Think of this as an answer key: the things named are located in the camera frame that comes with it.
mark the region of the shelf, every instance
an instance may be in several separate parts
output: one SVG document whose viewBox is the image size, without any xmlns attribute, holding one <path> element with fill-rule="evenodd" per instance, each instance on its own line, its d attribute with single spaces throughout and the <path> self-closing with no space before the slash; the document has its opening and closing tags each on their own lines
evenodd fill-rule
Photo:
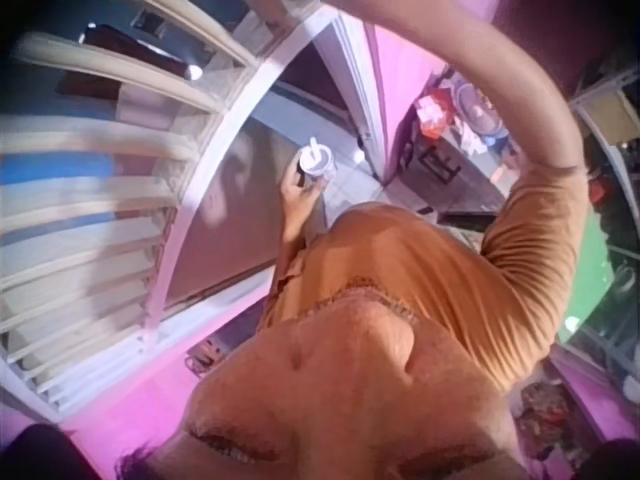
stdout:
<svg viewBox="0 0 640 480">
<path fill-rule="evenodd" d="M 617 146 L 640 137 L 638 113 L 620 90 L 592 98 L 579 108 L 598 125 L 608 145 Z"/>
<path fill-rule="evenodd" d="M 635 82 L 639 77 L 640 69 L 637 66 L 634 66 L 623 70 L 618 74 L 608 75 L 587 88 L 582 89 L 579 87 L 573 100 L 570 102 L 571 106 L 576 108 L 593 98 L 602 96 L 606 93 L 616 92 L 624 86 Z"/>
<path fill-rule="evenodd" d="M 631 210 L 631 215 L 633 217 L 633 223 L 636 227 L 636 234 L 638 238 L 640 238 L 640 208 L 638 207 L 638 200 L 633 191 L 633 184 L 631 182 L 631 178 L 629 176 L 629 172 L 627 172 L 627 167 L 624 163 L 624 159 L 622 158 L 622 154 L 618 150 L 617 147 L 610 145 L 604 135 L 602 134 L 600 128 L 596 124 L 596 122 L 589 116 L 589 113 L 582 106 L 574 107 L 574 111 L 582 118 L 582 120 L 587 124 L 587 126 L 591 129 L 593 136 L 596 138 L 602 150 L 604 150 L 607 158 L 611 162 L 613 166 L 613 170 L 620 182 L 622 187 L 622 191 L 624 196 L 629 204 L 629 209 Z"/>
</svg>

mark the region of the man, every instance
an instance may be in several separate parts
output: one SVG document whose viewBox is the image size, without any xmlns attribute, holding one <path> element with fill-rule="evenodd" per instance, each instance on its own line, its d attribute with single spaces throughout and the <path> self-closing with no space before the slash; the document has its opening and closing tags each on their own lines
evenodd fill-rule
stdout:
<svg viewBox="0 0 640 480">
<path fill-rule="evenodd" d="M 543 70 L 453 1 L 328 3 L 455 66 L 530 165 L 476 255 L 410 212 L 370 204 L 305 250 L 321 188 L 298 188 L 292 164 L 258 334 L 124 477 L 527 478 L 503 396 L 547 355 L 568 303 L 588 207 L 577 126 Z"/>
</svg>

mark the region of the hair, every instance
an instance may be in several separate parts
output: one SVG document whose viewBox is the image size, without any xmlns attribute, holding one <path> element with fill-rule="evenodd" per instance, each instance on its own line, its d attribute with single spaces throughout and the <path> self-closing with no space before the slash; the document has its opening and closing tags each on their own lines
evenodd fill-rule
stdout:
<svg viewBox="0 0 640 480">
<path fill-rule="evenodd" d="M 153 450 L 142 447 L 121 457 L 116 466 L 116 478 L 118 480 L 164 480 L 147 462 L 152 453 Z"/>
</svg>

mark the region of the wall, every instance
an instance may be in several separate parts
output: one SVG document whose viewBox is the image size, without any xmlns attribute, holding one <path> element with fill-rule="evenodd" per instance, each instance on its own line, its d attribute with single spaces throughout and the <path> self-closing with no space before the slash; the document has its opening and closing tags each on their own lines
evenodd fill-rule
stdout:
<svg viewBox="0 0 640 480">
<path fill-rule="evenodd" d="M 388 180 L 395 172 L 402 148 L 399 137 L 404 133 L 403 120 L 429 77 L 440 73 L 445 63 L 382 27 L 368 25 L 367 37 L 377 70 L 387 156 L 384 177 Z"/>
<path fill-rule="evenodd" d="M 114 465 L 122 455 L 157 446 L 175 431 L 197 383 L 180 357 L 100 412 L 93 422 L 68 433 L 98 474 L 114 479 Z"/>
</svg>

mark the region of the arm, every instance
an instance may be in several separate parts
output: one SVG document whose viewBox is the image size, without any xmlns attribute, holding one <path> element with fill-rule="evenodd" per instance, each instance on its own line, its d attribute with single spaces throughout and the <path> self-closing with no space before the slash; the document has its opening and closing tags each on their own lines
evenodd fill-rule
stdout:
<svg viewBox="0 0 640 480">
<path fill-rule="evenodd" d="M 285 170 L 280 181 L 282 228 L 276 269 L 269 292 L 270 298 L 277 296 L 279 281 L 289 270 L 289 266 L 298 252 L 304 249 L 304 226 L 326 187 L 324 180 L 317 181 L 311 188 L 299 186 L 301 182 L 301 176 L 298 173 L 299 159 L 300 154 L 298 153 Z"/>
<path fill-rule="evenodd" d="M 328 0 L 452 64 L 491 99 L 533 163 L 583 164 L 582 139 L 544 70 L 493 26 L 451 0 Z"/>
</svg>

